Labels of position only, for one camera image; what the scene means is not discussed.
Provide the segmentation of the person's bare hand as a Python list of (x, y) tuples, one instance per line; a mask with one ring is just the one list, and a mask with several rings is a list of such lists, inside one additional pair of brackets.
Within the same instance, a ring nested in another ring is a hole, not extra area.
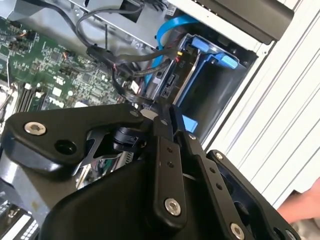
[(277, 209), (288, 222), (320, 217), (320, 178), (307, 191), (289, 196)]

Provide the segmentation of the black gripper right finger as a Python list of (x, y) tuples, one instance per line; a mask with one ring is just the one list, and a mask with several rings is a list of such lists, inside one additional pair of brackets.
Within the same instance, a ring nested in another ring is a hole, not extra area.
[(205, 152), (185, 129), (181, 110), (170, 107), (180, 145), (191, 240), (298, 240), (298, 233), (220, 151)]

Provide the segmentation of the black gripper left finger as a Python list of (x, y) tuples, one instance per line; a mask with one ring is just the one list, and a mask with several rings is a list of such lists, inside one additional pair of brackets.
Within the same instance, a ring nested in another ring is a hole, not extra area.
[(56, 204), (81, 190), (80, 167), (132, 152), (129, 164), (146, 167), (146, 220), (155, 229), (182, 229), (187, 209), (171, 106), (158, 103), (153, 119), (125, 103), (16, 113), (1, 138), (1, 179), (42, 226)]

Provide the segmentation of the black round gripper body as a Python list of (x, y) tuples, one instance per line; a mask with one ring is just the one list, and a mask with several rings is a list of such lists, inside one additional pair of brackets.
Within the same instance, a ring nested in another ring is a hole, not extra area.
[(147, 171), (131, 163), (62, 199), (45, 218), (41, 240), (224, 240), (226, 227), (200, 190), (184, 176), (187, 223), (179, 232), (147, 222)]

